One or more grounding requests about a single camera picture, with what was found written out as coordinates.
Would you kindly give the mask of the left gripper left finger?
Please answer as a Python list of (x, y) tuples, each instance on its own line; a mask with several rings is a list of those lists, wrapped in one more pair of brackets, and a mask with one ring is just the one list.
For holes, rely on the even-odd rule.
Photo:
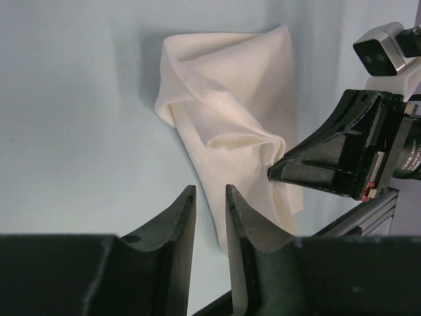
[(131, 233), (4, 234), (2, 315), (185, 315), (196, 189)]

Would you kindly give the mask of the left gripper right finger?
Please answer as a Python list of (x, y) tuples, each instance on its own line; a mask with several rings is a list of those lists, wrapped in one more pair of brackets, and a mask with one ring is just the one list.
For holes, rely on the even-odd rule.
[(295, 237), (226, 186), (235, 315), (419, 315), (420, 238)]

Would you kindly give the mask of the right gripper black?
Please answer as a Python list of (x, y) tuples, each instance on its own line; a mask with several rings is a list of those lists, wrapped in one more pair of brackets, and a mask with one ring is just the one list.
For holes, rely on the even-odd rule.
[(392, 178), (420, 180), (420, 94), (345, 90), (326, 122), (290, 149), (268, 179), (370, 201)]

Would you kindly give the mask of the white cloth napkin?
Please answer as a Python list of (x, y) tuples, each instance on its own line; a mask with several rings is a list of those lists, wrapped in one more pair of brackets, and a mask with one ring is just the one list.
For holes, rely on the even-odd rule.
[(287, 26), (267, 33), (200, 33), (163, 41), (155, 111), (179, 133), (228, 247), (225, 188), (295, 234), (303, 191), (268, 179), (298, 143), (293, 49)]

